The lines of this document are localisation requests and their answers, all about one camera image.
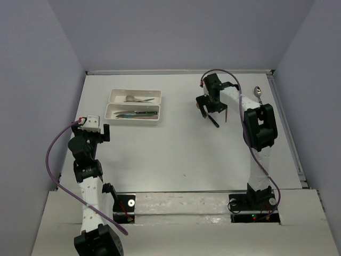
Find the gold spoon green handle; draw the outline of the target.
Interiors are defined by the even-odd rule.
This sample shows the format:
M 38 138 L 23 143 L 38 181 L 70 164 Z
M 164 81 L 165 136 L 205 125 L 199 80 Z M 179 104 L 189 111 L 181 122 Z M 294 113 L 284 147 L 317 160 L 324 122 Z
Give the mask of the gold spoon green handle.
M 220 127 L 219 124 L 218 124 L 218 122 L 217 122 L 216 120 L 214 120 L 208 112 L 206 112 L 206 117 L 208 117 L 209 120 L 210 120 L 217 128 Z

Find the steel knife dark marbled handle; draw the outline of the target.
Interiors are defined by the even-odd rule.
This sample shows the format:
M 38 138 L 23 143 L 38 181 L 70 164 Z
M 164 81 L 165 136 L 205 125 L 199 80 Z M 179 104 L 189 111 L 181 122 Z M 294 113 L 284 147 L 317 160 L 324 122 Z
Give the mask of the steel knife dark marbled handle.
M 157 111 L 118 111 L 115 115 L 158 115 Z

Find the beige plastic spoon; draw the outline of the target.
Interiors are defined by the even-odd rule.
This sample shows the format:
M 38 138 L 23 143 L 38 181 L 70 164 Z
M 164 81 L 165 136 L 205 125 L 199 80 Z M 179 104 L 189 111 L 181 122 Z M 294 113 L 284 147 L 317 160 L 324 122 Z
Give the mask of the beige plastic spoon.
M 132 103 L 150 103 L 152 100 L 154 100 L 154 98 L 151 98 L 151 99 L 139 99 L 139 98 L 136 98 L 135 96 L 132 96 L 132 95 L 127 95 L 125 97 L 125 102 L 132 102 Z

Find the teal plastic spoon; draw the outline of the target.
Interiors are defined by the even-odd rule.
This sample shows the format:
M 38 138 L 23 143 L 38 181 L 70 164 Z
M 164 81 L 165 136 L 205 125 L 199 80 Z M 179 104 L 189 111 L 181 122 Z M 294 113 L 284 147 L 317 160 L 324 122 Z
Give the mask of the teal plastic spoon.
M 125 100 L 125 102 L 150 103 L 152 100 L 154 100 L 154 98 L 147 99 L 147 100 L 138 99 L 138 98 L 128 98 Z

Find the silver spoon teal handle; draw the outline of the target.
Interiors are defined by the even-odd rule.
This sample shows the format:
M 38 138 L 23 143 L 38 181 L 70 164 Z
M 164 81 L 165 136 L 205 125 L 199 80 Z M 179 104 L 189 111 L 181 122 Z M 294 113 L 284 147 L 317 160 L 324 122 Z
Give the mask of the silver spoon teal handle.
M 262 105 L 262 104 L 263 104 L 262 99 L 261 99 L 262 91 L 261 91 L 261 88 L 260 88 L 259 86 L 256 86 L 256 87 L 254 88 L 254 95 L 255 95 L 255 97 L 257 98 L 258 103 L 259 103 L 260 105 Z

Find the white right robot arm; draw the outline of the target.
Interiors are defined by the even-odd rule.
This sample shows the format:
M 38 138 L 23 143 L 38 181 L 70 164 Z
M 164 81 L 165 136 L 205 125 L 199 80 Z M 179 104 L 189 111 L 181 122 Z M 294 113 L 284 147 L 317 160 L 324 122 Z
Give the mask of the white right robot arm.
M 221 82 L 215 69 L 203 74 L 200 87 L 204 93 L 196 97 L 197 107 L 203 117 L 228 109 L 239 114 L 242 136 L 250 152 L 250 175 L 247 190 L 229 197 L 231 213 L 262 211 L 263 207 L 272 212 L 277 200 L 272 190 L 274 181 L 268 172 L 271 148 L 278 137 L 274 109 L 270 104 L 261 104 L 242 93 L 241 85 Z

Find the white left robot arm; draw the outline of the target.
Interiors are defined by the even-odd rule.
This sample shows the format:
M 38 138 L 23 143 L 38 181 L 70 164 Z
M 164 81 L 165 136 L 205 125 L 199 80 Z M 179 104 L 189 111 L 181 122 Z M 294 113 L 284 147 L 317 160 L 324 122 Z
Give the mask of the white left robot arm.
M 95 212 L 97 209 L 108 217 L 117 207 L 117 193 L 110 183 L 103 182 L 103 171 L 95 158 L 97 145 L 110 140 L 109 126 L 104 134 L 100 129 L 87 131 L 80 124 L 71 127 L 74 137 L 68 148 L 74 157 L 73 170 L 80 188 L 82 200 L 82 226 L 80 235 L 74 238 L 74 247 L 79 255 L 123 255 L 124 249 L 119 236 L 109 222 Z

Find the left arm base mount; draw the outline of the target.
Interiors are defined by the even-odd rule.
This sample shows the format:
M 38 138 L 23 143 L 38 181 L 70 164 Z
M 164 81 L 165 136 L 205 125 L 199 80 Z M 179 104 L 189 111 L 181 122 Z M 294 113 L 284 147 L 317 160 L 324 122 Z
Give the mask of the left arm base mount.
M 135 194 L 118 194 L 113 205 L 113 219 L 119 224 L 135 223 Z

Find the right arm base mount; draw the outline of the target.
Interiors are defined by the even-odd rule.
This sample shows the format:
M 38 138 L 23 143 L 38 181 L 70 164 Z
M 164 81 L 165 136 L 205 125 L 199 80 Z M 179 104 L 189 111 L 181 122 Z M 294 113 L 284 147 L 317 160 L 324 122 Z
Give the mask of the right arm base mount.
M 247 194 L 230 194 L 228 210 L 232 223 L 280 223 L 274 194 L 260 201 L 248 202 Z

